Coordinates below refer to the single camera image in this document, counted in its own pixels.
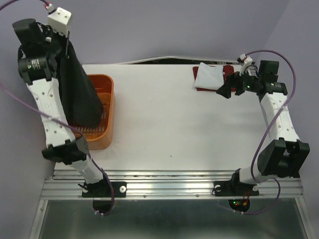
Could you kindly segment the white skirt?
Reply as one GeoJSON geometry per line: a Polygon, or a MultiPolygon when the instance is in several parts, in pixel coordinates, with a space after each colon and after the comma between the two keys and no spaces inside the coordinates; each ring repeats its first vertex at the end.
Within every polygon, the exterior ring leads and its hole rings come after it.
{"type": "Polygon", "coordinates": [[[209,66],[201,62],[193,86],[195,88],[218,90],[224,84],[223,76],[223,65],[209,66]]]}

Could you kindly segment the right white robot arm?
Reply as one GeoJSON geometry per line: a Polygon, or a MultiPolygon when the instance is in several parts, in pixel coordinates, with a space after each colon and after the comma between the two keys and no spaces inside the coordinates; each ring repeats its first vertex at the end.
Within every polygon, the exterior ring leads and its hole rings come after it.
{"type": "Polygon", "coordinates": [[[261,61],[260,69],[253,76],[248,73],[253,66],[251,57],[241,55],[238,62],[240,71],[228,75],[216,92],[227,99],[231,98],[232,90],[236,96],[255,93],[267,126],[264,136],[269,137],[270,143],[265,148],[259,145],[251,166],[234,173],[235,178],[229,182],[234,194],[244,192],[247,184],[255,185],[270,178],[297,177],[310,152],[309,144],[301,141],[293,126],[286,85],[277,81],[279,63],[261,61]]]}

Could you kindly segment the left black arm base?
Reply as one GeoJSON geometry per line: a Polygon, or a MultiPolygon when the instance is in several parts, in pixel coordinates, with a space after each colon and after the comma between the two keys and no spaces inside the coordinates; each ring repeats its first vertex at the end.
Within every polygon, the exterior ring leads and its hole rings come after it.
{"type": "MultiPolygon", "coordinates": [[[[115,198],[126,197],[127,183],[125,181],[111,181],[115,198]]],[[[78,184],[82,188],[83,198],[111,198],[111,187],[106,180],[95,184],[78,184]]]]}

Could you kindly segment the dark grey dotted skirt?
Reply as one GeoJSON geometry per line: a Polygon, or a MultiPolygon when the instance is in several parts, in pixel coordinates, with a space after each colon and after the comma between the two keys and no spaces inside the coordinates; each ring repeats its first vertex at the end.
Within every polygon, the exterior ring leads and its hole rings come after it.
{"type": "Polygon", "coordinates": [[[60,99],[68,124],[97,127],[101,121],[103,104],[71,42],[62,49],[57,63],[60,99]]]}

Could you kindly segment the red polka dot skirt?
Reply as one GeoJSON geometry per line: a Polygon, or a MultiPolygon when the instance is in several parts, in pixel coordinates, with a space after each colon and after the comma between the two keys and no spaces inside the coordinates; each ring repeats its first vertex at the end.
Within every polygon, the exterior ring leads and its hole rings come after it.
{"type": "MultiPolygon", "coordinates": [[[[198,71],[198,67],[193,67],[193,76],[194,76],[194,80],[196,79],[197,76],[197,71],[198,71]]],[[[226,81],[227,75],[229,74],[233,74],[235,72],[235,68],[232,65],[223,65],[223,79],[224,79],[224,83],[226,81]]],[[[195,88],[197,91],[206,91],[206,92],[215,92],[216,90],[208,90],[208,89],[202,89],[202,88],[195,88]]]]}

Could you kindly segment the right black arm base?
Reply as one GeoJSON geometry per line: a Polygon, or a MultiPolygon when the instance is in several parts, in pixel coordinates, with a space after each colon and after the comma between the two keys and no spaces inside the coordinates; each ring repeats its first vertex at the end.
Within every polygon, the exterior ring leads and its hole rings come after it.
{"type": "Polygon", "coordinates": [[[239,169],[236,170],[228,181],[214,181],[212,195],[217,197],[259,196],[256,184],[241,183],[239,169]]]}

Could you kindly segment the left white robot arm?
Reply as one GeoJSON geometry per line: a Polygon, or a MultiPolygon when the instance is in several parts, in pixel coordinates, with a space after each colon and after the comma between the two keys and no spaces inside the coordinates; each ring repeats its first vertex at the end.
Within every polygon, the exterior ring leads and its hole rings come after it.
{"type": "Polygon", "coordinates": [[[33,18],[12,26],[20,41],[18,71],[36,102],[45,130],[43,157],[72,166],[84,177],[87,188],[94,186],[99,196],[108,195],[111,184],[93,162],[87,140],[74,133],[77,126],[97,127],[103,104],[72,43],[33,18]]]}

